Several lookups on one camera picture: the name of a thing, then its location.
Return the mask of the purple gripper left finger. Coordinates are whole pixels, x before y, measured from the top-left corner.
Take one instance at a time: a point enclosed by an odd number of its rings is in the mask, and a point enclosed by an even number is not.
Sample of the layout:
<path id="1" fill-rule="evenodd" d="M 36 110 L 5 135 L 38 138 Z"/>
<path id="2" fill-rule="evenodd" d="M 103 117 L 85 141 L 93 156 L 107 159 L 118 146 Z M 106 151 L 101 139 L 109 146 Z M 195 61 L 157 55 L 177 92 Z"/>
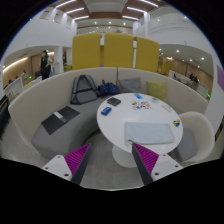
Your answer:
<path id="1" fill-rule="evenodd" d="M 71 181 L 79 185 L 86 170 L 91 144 L 86 144 L 65 156 L 65 161 L 72 173 Z"/>

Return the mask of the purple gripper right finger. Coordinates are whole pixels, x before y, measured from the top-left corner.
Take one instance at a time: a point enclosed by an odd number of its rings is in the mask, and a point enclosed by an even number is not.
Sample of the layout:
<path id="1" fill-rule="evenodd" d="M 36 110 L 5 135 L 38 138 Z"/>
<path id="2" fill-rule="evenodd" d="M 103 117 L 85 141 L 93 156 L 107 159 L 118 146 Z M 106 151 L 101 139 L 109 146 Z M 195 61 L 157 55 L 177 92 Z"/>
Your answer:
<path id="1" fill-rule="evenodd" d="M 159 158 L 159 155 L 146 147 L 137 143 L 132 144 L 132 155 L 136 162 L 143 184 L 148 185 L 153 182 L 151 173 Z"/>

